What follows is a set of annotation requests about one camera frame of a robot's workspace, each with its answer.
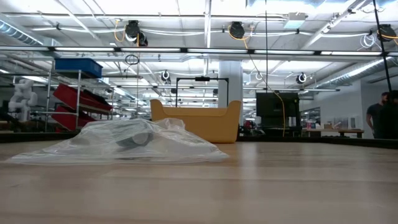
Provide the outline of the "green elastic bandage roll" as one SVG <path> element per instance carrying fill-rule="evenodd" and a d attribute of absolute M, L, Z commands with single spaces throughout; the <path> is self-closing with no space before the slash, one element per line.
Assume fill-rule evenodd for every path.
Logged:
<path fill-rule="evenodd" d="M 133 149 L 136 147 L 142 147 L 148 145 L 154 138 L 154 135 L 150 132 L 137 133 L 129 136 L 126 139 L 117 141 L 116 144 L 124 149 Z"/>

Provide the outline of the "blue storage bin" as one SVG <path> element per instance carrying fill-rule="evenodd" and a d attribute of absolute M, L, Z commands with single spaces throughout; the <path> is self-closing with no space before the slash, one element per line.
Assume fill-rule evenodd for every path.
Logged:
<path fill-rule="evenodd" d="M 55 71 L 70 78 L 102 78 L 103 67 L 91 58 L 56 58 Z"/>

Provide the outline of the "white building column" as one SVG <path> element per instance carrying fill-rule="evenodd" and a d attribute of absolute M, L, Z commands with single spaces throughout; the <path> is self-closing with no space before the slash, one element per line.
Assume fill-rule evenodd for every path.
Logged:
<path fill-rule="evenodd" d="M 218 107 L 227 108 L 232 101 L 240 101 L 237 127 L 243 120 L 242 61 L 220 61 L 218 68 Z"/>

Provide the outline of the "red storage bin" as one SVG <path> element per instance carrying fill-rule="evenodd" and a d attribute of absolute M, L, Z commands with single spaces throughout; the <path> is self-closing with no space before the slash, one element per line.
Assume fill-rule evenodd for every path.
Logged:
<path fill-rule="evenodd" d="M 80 92 L 78 92 L 76 88 L 64 84 L 59 84 L 53 96 L 74 110 L 77 105 L 79 105 L 80 111 L 99 114 L 110 114 L 113 109 L 102 96 L 96 95 L 88 90 L 80 90 Z"/>
<path fill-rule="evenodd" d="M 76 109 L 69 106 L 58 105 L 51 117 L 61 126 L 69 131 L 75 131 L 84 127 L 87 123 L 96 121 L 90 116 L 90 113 L 98 113 L 94 109 L 79 106 L 79 115 L 76 115 Z"/>

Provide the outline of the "metal shelf rack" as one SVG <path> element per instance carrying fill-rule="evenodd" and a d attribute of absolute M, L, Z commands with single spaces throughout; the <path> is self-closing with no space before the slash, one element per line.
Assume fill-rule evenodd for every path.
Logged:
<path fill-rule="evenodd" d="M 0 121 L 7 121 L 12 126 L 14 132 L 29 132 L 29 131 L 67 131 L 63 126 L 58 124 L 52 117 L 52 113 L 58 105 L 67 106 L 61 102 L 58 98 L 53 96 L 54 91 L 57 89 L 59 84 L 64 84 L 73 88 L 76 88 L 78 92 L 80 90 L 88 90 L 96 95 L 102 96 L 112 107 L 110 114 L 97 114 L 100 117 L 105 116 L 107 119 L 111 119 L 114 114 L 114 103 L 115 96 L 124 96 L 124 92 L 119 85 L 111 85 L 105 82 L 102 78 L 83 78 L 81 79 L 81 71 L 79 71 L 78 78 L 70 78 L 65 75 L 59 74 L 55 71 L 55 61 L 53 67 L 43 74 L 26 74 L 26 73 L 9 73 L 4 70 L 0 70 L 0 78 L 13 78 L 13 83 L 0 85 Z M 36 92 L 38 96 L 38 102 L 36 106 L 30 107 L 29 120 L 26 122 L 20 122 L 18 117 L 20 110 L 16 112 L 9 111 L 9 101 L 14 94 L 14 85 L 18 84 L 21 79 L 30 79 L 34 81 L 32 91 Z M 79 105 L 76 107 L 76 115 L 79 115 Z"/>

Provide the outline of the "clear plastic zip bag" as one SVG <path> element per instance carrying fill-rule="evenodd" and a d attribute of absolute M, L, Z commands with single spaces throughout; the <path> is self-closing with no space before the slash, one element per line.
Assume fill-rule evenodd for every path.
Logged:
<path fill-rule="evenodd" d="M 150 132 L 146 146 L 124 149 L 116 144 L 137 133 Z M 218 162 L 229 156 L 187 131 L 181 119 L 103 120 L 87 123 L 75 137 L 33 152 L 12 156 L 14 164 L 170 164 Z"/>

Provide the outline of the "black cabinet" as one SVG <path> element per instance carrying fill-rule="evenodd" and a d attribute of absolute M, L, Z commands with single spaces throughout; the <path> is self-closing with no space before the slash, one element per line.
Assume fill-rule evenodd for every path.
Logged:
<path fill-rule="evenodd" d="M 273 128 L 301 127 L 297 93 L 256 93 L 256 115 L 261 126 Z"/>

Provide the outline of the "wooden work table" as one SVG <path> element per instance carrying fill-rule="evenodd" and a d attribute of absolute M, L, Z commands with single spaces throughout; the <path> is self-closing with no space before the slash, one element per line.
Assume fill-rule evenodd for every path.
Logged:
<path fill-rule="evenodd" d="M 320 137 L 322 132 L 338 133 L 340 137 L 345 137 L 345 134 L 355 134 L 357 138 L 362 138 L 364 130 L 362 129 L 302 129 L 302 136 L 306 137 Z"/>

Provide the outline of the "person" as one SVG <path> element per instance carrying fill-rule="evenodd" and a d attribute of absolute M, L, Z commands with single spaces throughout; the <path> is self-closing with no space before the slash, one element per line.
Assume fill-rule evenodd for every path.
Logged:
<path fill-rule="evenodd" d="M 375 139 L 398 139 L 398 90 L 384 92 L 379 103 L 369 106 L 366 122 Z"/>

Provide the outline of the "thin black slanted pole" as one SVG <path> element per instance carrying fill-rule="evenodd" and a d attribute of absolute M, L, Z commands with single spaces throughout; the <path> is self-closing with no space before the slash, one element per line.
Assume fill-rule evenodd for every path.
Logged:
<path fill-rule="evenodd" d="M 384 43 L 382 41 L 382 32 L 381 32 L 381 26 L 380 26 L 380 22 L 379 22 L 379 16 L 378 16 L 376 0 L 372 0 L 372 2 L 373 2 L 374 14 L 375 14 L 375 18 L 376 18 L 377 34 L 380 37 L 379 41 L 380 41 L 380 46 L 381 46 L 381 51 L 382 51 L 381 55 L 382 55 L 382 58 L 383 58 L 383 61 L 384 61 L 384 69 L 385 69 L 385 74 L 386 74 L 387 87 L 388 87 L 389 92 L 392 92 L 391 81 L 390 81 L 390 76 L 389 76 L 389 67 L 388 67 L 388 63 L 387 63 L 386 51 L 385 51 L 385 48 L 384 48 Z"/>

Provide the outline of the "long ceiling light bar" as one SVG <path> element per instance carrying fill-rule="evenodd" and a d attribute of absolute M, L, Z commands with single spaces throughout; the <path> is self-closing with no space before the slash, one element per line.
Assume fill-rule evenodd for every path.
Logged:
<path fill-rule="evenodd" d="M 398 52 L 374 51 L 325 51 L 325 50 L 259 50 L 259 49 L 211 49 L 211 48 L 147 48 L 147 47 L 38 47 L 5 46 L 0 50 L 29 52 L 134 52 L 134 53 L 181 53 L 181 54 L 256 54 L 256 55 L 324 55 L 324 56 L 363 56 L 398 57 Z"/>

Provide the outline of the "yellow plastic bin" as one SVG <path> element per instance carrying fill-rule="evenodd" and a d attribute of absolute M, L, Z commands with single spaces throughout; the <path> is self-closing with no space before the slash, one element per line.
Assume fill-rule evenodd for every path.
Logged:
<path fill-rule="evenodd" d="M 181 119 L 185 129 L 211 143 L 234 143 L 238 137 L 242 103 L 232 101 L 226 108 L 164 107 L 159 100 L 151 100 L 152 120 Z"/>

